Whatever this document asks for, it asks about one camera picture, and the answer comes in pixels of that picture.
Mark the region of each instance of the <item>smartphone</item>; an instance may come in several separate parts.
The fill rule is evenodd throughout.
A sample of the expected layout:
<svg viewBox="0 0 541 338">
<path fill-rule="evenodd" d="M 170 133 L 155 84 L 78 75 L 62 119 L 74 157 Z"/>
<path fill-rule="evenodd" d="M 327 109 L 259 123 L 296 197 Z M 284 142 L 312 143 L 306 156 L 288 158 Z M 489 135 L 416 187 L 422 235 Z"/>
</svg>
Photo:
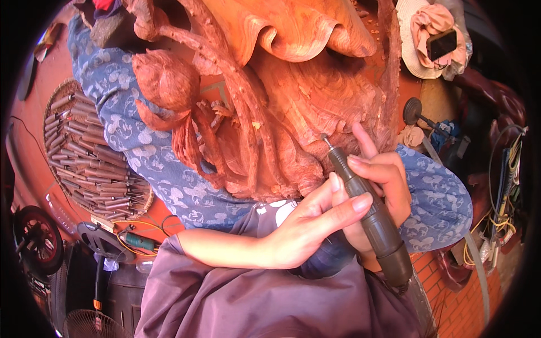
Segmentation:
<svg viewBox="0 0 541 338">
<path fill-rule="evenodd" d="M 449 54 L 457 48 L 457 32 L 448 29 L 444 32 L 432 35 L 426 40 L 426 50 L 430 61 L 437 60 Z"/>
</svg>

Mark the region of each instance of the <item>finger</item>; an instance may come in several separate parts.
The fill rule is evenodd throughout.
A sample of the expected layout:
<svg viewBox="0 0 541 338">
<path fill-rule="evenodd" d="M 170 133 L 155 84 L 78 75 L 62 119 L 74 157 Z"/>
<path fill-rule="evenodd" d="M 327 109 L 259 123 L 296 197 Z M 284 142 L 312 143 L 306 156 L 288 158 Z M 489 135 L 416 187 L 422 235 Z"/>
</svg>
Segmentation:
<svg viewBox="0 0 541 338">
<path fill-rule="evenodd" d="M 298 217 L 315 217 L 332 207 L 332 182 L 326 180 L 320 187 L 309 193 L 292 211 Z"/>
<path fill-rule="evenodd" d="M 331 180 L 333 186 L 332 206 L 335 207 L 340 203 L 344 203 L 349 200 L 346 188 L 344 187 L 344 181 L 336 173 L 329 174 L 329 180 Z"/>
<path fill-rule="evenodd" d="M 347 160 L 349 167 L 360 177 L 366 178 L 376 183 L 381 183 L 385 192 L 385 204 L 390 209 L 391 214 L 401 216 L 402 210 L 409 214 L 411 203 L 411 194 L 404 184 L 400 171 L 396 165 L 364 163 L 349 157 Z"/>
<path fill-rule="evenodd" d="M 359 221 L 368 212 L 373 201 L 370 193 L 350 198 L 312 220 L 311 228 L 316 235 L 327 237 Z"/>
<path fill-rule="evenodd" d="M 378 148 L 375 147 L 374 141 L 370 138 L 370 135 L 364 130 L 359 122 L 354 122 L 352 125 L 353 135 L 359 141 L 361 151 L 364 157 L 372 158 L 378 154 Z"/>
<path fill-rule="evenodd" d="M 377 154 L 370 159 L 370 163 L 396 165 L 398 170 L 400 171 L 400 176 L 402 177 L 404 184 L 407 185 L 406 169 L 404 168 L 404 163 L 402 162 L 402 158 L 397 153 L 390 152 L 390 153 Z"/>
<path fill-rule="evenodd" d="M 369 181 L 369 183 L 374 189 L 375 193 L 378 194 L 379 198 L 382 198 L 384 194 L 382 188 L 377 183 L 374 183 L 372 181 Z"/>
</svg>

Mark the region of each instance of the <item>purple shirt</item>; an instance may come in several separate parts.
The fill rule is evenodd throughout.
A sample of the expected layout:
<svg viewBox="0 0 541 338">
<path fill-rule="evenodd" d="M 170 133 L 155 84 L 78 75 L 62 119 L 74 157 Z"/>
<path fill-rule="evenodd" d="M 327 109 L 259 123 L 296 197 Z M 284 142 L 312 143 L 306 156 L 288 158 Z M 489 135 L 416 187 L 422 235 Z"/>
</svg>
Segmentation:
<svg viewBox="0 0 541 338">
<path fill-rule="evenodd" d="M 268 235 L 285 219 L 284 213 L 293 210 L 291 203 L 272 204 L 264 210 L 256 204 L 231 233 Z M 136 337 L 421 334 L 408 293 L 395 297 L 356 259 L 336 275 L 317 280 L 287 270 L 212 268 L 184 256 L 174 235 L 160 246 L 153 265 Z"/>
</svg>

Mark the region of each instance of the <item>straw hat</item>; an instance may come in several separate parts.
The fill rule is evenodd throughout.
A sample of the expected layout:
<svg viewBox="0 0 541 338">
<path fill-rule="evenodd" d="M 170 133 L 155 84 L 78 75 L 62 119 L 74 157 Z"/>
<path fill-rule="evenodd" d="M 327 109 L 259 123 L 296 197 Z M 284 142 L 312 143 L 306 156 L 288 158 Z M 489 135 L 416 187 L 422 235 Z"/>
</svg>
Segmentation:
<svg viewBox="0 0 541 338">
<path fill-rule="evenodd" d="M 430 5 L 426 0 L 398 0 L 397 16 L 402 38 L 402 59 L 408 70 L 415 76 L 424 79 L 438 78 L 443 70 L 427 68 L 421 64 L 411 33 L 411 17 L 423 6 Z"/>
</svg>

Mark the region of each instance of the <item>green power tool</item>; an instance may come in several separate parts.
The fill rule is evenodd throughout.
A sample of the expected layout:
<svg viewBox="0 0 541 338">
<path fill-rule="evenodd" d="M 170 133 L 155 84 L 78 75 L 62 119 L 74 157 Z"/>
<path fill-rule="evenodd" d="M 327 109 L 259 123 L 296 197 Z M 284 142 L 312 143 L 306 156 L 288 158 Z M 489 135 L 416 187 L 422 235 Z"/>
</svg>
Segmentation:
<svg viewBox="0 0 541 338">
<path fill-rule="evenodd" d="M 127 245 L 130 245 L 136 248 L 143 248 L 150 251 L 156 251 L 160 247 L 160 244 L 154 241 L 153 239 L 136 235 L 130 232 L 121 233 L 119 237 Z"/>
</svg>

